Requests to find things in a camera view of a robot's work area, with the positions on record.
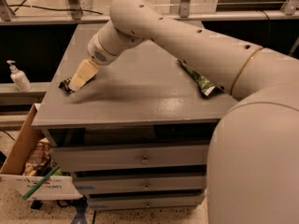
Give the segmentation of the white gripper with grille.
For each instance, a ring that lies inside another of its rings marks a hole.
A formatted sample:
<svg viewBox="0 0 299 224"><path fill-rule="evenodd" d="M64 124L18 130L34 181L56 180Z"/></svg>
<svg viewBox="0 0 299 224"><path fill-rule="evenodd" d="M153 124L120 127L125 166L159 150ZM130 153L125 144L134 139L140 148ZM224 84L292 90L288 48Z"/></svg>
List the white gripper with grille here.
<svg viewBox="0 0 299 224"><path fill-rule="evenodd" d="M78 91L93 78L98 73L99 65L110 65L117 59L116 56L104 50L97 35L94 35L89 41L87 51L91 60L83 60L78 66L69 83L71 91Z"/></svg>

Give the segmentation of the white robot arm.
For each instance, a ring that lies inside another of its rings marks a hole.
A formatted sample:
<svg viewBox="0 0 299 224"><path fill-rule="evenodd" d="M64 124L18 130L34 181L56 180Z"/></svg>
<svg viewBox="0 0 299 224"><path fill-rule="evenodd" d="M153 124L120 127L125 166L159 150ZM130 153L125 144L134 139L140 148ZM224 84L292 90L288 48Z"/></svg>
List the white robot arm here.
<svg viewBox="0 0 299 224"><path fill-rule="evenodd" d="M151 40L237 103L218 123L206 167L209 224L299 224L299 62L172 20L144 0L113 0L69 87Z"/></svg>

